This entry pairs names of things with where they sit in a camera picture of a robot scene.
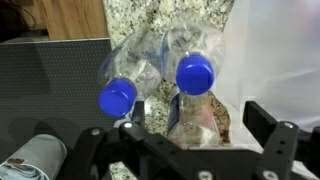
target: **bottle label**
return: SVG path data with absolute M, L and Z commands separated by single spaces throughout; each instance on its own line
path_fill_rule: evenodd
M 176 94 L 170 101 L 169 106 L 169 121 L 168 121 L 168 134 L 179 122 L 179 93 Z

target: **plastic water bottle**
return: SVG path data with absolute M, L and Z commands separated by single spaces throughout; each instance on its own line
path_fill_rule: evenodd
M 166 78 L 189 95 L 207 92 L 224 57 L 222 33 L 204 23 L 173 22 L 162 44 Z
M 183 149 L 219 144 L 209 93 L 190 96 L 176 88 L 170 95 L 169 108 L 168 139 Z
M 124 116 L 135 101 L 145 100 L 156 90 L 163 73 L 160 48 L 160 36 L 140 29 L 105 58 L 98 72 L 103 87 L 98 99 L 102 111 Z

